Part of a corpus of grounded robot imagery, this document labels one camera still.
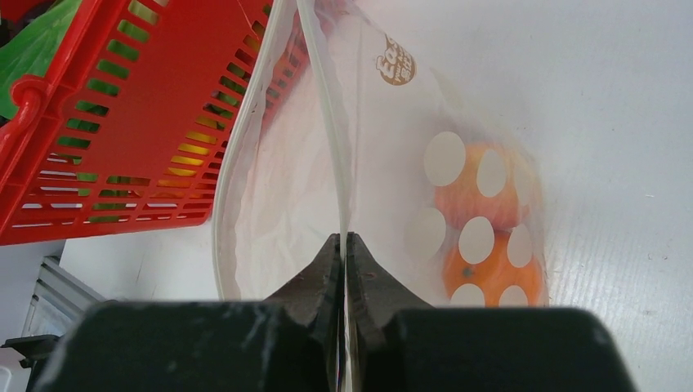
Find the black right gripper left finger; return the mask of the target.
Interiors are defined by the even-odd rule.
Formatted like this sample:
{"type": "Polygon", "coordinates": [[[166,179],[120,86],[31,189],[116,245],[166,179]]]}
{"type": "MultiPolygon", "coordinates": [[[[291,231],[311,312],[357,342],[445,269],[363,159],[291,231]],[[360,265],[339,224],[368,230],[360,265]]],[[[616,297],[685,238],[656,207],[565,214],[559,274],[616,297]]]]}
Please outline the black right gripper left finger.
{"type": "Polygon", "coordinates": [[[261,301],[108,301],[63,335],[36,391],[337,391],[340,238],[261,301]]]}

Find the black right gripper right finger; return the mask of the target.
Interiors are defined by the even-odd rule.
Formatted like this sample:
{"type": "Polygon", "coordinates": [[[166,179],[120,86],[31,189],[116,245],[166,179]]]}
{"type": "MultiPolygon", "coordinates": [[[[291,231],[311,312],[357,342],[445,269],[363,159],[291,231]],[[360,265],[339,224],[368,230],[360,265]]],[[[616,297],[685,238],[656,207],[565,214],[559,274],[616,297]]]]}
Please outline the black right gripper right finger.
{"type": "Polygon", "coordinates": [[[633,391],[609,332],[574,308],[436,308],[346,239],[357,391],[633,391]]]}

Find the yellow red peach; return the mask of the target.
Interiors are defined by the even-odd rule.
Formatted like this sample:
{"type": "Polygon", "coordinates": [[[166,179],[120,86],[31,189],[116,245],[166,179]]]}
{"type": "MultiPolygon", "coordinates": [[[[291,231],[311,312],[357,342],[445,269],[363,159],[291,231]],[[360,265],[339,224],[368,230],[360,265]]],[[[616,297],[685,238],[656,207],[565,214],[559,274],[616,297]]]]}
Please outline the yellow red peach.
{"type": "Polygon", "coordinates": [[[528,159],[491,143],[467,145],[458,178],[435,191],[436,207],[455,229],[480,216],[494,229],[510,230],[541,200],[539,178],[528,159]]]}

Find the clear dotted zip top bag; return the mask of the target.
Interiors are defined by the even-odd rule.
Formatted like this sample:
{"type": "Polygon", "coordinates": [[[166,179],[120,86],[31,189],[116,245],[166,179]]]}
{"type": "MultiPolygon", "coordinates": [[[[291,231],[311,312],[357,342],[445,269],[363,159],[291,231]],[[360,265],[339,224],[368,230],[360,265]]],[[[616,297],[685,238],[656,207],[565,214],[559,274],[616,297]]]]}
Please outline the clear dotted zip top bag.
{"type": "Polygon", "coordinates": [[[380,29],[353,1],[293,1],[306,68],[266,126],[241,109],[212,210],[219,296],[268,297],[307,266],[331,234],[353,232],[375,260],[432,305],[451,305],[442,281],[457,247],[472,264],[510,234],[515,266],[543,266],[542,203],[510,230],[475,217],[461,229],[435,204],[461,173],[466,146],[499,144],[534,164],[511,132],[380,29]]]}

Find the orange tangerine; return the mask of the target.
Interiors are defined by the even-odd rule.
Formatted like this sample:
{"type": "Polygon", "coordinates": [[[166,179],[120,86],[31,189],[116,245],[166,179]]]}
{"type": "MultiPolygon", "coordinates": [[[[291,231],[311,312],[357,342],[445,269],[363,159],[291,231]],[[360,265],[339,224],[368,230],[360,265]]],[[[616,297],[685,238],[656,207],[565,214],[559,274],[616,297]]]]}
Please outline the orange tangerine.
{"type": "Polygon", "coordinates": [[[486,259],[472,264],[451,249],[443,264],[442,281],[449,303],[456,306],[546,306],[548,294],[543,266],[533,256],[523,266],[508,257],[510,234],[497,232],[486,259]]]}

